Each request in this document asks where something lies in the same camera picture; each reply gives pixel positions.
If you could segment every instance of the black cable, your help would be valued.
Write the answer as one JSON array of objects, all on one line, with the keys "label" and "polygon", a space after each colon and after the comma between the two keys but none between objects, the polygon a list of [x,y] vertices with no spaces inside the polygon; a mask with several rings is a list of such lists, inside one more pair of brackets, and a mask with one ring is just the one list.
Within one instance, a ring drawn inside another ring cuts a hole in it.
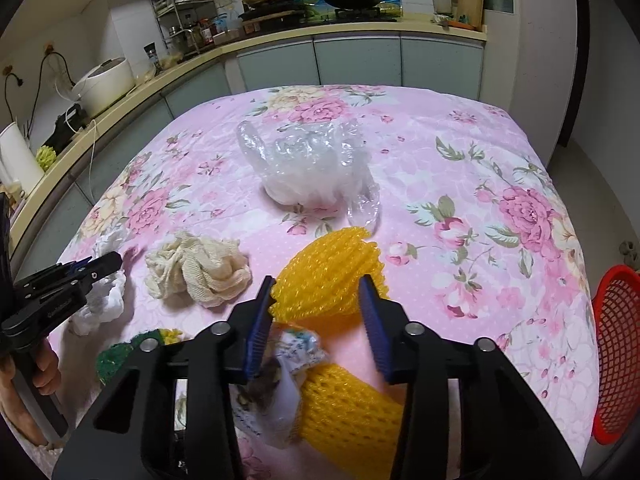
[{"label": "black cable", "polygon": [[15,77],[15,80],[18,82],[18,86],[22,86],[22,83],[24,83],[24,81],[20,79],[17,75],[15,75],[13,72],[10,72],[6,76],[4,76],[4,102],[6,103],[6,107],[9,110],[9,115],[11,116],[11,120],[13,121],[14,113],[11,111],[11,107],[9,106],[9,99],[6,96],[6,84],[9,81],[9,76]]},{"label": "black cable", "polygon": [[52,54],[55,54],[56,56],[60,56],[62,58],[62,61],[65,62],[66,76],[69,78],[69,82],[73,86],[76,86],[76,83],[74,83],[74,81],[71,79],[71,74],[69,73],[69,66],[66,64],[65,57],[62,54],[60,54],[59,52],[56,52],[55,50],[52,50],[51,52],[47,52],[44,55],[44,57],[42,58],[42,62],[40,62],[40,75],[38,76],[38,91],[36,92],[36,99],[33,101],[33,110],[31,110],[31,121],[27,125],[27,139],[29,139],[29,136],[31,134],[31,127],[33,126],[33,117],[34,117],[34,115],[36,113],[36,105],[38,104],[38,97],[40,95],[40,87],[42,86],[42,67],[44,66],[44,62],[47,59],[47,57],[51,56]]}]

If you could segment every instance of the pink tablecloth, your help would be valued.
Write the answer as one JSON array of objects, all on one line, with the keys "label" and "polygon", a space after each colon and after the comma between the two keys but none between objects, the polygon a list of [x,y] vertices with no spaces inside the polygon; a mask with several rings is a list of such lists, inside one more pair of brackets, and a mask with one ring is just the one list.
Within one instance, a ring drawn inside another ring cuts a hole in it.
[{"label": "pink tablecloth", "polygon": [[[367,86],[275,88],[197,106],[169,124],[126,168],[61,260],[90,254],[97,235],[126,222],[126,312],[87,338],[62,327],[63,405],[78,418],[97,394],[93,362],[139,332],[195,335],[227,316],[182,297],[162,302],[143,283],[144,253],[172,232],[238,238],[254,280],[277,276],[300,249],[346,226],[327,210],[271,202],[236,145],[252,121],[273,139],[291,124],[355,118],[381,187],[373,237],[390,296],[441,336],[494,338],[548,409],[579,462],[598,397],[593,317],[582,251],[567,211],[526,136],[498,108],[427,90]],[[328,348],[382,389],[364,329]],[[277,451],[242,439],[249,478],[347,478],[307,444]]]}]

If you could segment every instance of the human hand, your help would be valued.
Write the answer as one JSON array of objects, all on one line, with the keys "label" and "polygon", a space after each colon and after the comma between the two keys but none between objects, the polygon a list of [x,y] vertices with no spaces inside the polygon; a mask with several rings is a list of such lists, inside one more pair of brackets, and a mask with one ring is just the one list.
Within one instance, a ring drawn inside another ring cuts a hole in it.
[{"label": "human hand", "polygon": [[[58,356],[46,339],[36,349],[34,360],[38,367],[38,371],[33,377],[34,386],[37,387],[41,395],[53,394],[60,386],[62,377],[58,370]],[[32,444],[44,446],[47,444],[47,440],[15,391],[12,383],[14,376],[15,364],[11,356],[0,359],[0,404],[2,409],[15,428]]]}]

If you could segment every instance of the yellow foam net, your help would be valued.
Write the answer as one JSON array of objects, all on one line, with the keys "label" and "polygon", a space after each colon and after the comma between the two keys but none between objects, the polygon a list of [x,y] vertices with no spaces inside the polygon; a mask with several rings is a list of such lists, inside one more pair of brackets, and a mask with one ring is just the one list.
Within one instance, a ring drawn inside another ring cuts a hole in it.
[{"label": "yellow foam net", "polygon": [[[354,320],[362,322],[360,277],[370,274],[380,296],[388,293],[380,250],[374,242],[363,241],[368,236],[364,228],[345,228],[300,251],[271,289],[274,320],[322,317],[316,326],[325,330],[314,328],[321,338],[335,336],[340,327],[353,327]],[[389,478],[401,425],[400,404],[335,364],[309,370],[300,393],[302,438],[358,480]]]}]

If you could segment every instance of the metal screw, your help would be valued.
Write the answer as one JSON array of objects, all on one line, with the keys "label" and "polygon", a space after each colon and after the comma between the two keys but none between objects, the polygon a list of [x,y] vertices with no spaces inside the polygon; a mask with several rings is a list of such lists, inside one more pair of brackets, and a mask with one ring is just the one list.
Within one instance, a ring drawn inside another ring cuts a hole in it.
[{"label": "metal screw", "polygon": [[424,326],[421,323],[411,322],[404,326],[404,331],[408,335],[422,335],[424,334]]},{"label": "metal screw", "polygon": [[213,335],[225,335],[229,330],[231,330],[231,325],[226,321],[219,321],[211,327],[211,333]]},{"label": "metal screw", "polygon": [[488,337],[478,339],[477,345],[483,352],[493,352],[495,350],[495,343]]},{"label": "metal screw", "polygon": [[142,343],[140,343],[140,349],[143,352],[151,352],[152,350],[155,350],[156,348],[158,348],[158,340],[157,339],[153,339],[152,337],[145,339]]}]

